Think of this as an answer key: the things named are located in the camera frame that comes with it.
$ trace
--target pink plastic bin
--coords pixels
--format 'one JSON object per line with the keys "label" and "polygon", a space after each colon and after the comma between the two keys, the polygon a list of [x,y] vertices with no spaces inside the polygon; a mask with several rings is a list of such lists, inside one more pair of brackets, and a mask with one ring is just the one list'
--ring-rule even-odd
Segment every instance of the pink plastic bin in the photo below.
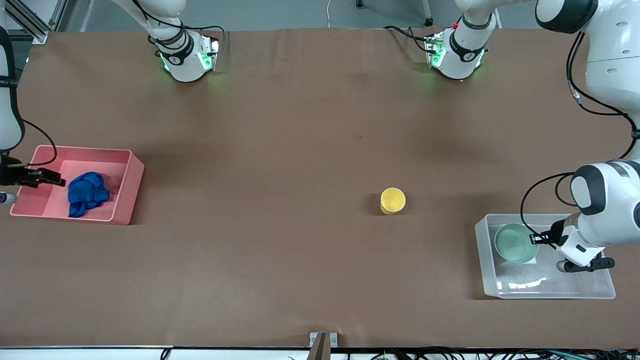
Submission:
{"label": "pink plastic bin", "polygon": [[[62,174],[67,184],[85,172],[102,174],[109,201],[91,209],[81,218],[70,218],[67,187],[41,184],[37,189],[21,186],[17,202],[11,207],[15,217],[42,218],[53,221],[88,222],[93,224],[128,225],[138,196],[145,166],[130,150],[92,149],[57,146],[58,159],[44,166]],[[32,163],[51,159],[53,148],[41,145]]]}

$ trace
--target green led light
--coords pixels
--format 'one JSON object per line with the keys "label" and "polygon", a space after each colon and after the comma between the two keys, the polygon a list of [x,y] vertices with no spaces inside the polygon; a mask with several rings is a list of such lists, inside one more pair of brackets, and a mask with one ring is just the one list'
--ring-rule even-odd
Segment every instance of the green led light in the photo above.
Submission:
{"label": "green led light", "polygon": [[482,50],[480,52],[480,55],[478,55],[478,61],[476,62],[476,67],[480,66],[480,61],[482,60],[482,55],[484,55],[484,50]]}
{"label": "green led light", "polygon": [[205,70],[209,70],[211,69],[211,57],[207,54],[200,54],[198,53],[199,57],[200,57],[200,62],[202,63],[202,67]]}
{"label": "green led light", "polygon": [[431,64],[435,67],[439,67],[442,64],[442,59],[444,58],[446,53],[447,51],[445,47],[440,47],[438,52],[433,55],[433,61],[431,62]]}
{"label": "green led light", "polygon": [[166,60],[164,60],[164,56],[162,53],[160,54],[160,59],[162,59],[162,63],[164,64],[164,69],[169,71],[169,65],[166,64]]}

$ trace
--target floor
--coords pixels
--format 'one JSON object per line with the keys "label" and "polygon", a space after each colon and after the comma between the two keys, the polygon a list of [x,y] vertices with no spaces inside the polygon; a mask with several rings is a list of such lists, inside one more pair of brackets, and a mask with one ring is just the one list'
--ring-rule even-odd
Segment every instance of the floor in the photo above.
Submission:
{"label": "floor", "polygon": [[[189,0],[180,18],[190,26],[220,25],[229,31],[264,31],[282,28],[325,28],[328,0]],[[503,28],[537,28],[535,2],[499,9]],[[460,17],[453,0],[430,0],[431,15],[439,26],[450,26]],[[64,31],[141,31],[140,25],[111,0],[68,2]],[[332,0],[329,7],[334,28],[382,28],[396,25],[421,28],[425,15],[422,0]],[[24,67],[31,44],[13,42],[16,66]]]}

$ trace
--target metal frame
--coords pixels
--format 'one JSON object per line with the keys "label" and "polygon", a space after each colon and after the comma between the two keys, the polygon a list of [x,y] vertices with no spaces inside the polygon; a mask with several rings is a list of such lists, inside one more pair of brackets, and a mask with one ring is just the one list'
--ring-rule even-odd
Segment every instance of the metal frame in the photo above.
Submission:
{"label": "metal frame", "polygon": [[41,19],[22,0],[6,0],[6,12],[23,30],[10,31],[12,37],[33,37],[34,44],[44,44],[49,31],[56,31],[68,0],[58,0],[51,19]]}
{"label": "metal frame", "polygon": [[[364,0],[356,0],[356,7],[361,8],[364,7]],[[424,25],[432,26],[433,25],[433,17],[431,16],[431,8],[429,7],[429,0],[422,0],[422,7],[424,8]]]}

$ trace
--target transparent container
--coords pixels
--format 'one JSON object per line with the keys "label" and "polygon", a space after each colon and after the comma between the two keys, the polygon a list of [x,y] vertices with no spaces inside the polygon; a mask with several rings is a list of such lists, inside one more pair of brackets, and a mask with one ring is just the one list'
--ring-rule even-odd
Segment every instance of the transparent container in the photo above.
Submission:
{"label": "transparent container", "polygon": [[[551,224],[568,214],[527,214],[525,221],[537,232],[549,230]],[[484,293],[501,299],[613,299],[609,270],[560,272],[558,261],[564,260],[551,246],[540,245],[538,255],[526,264],[502,259],[495,250],[495,233],[506,224],[522,224],[519,214],[489,214],[476,224],[476,240]]]}

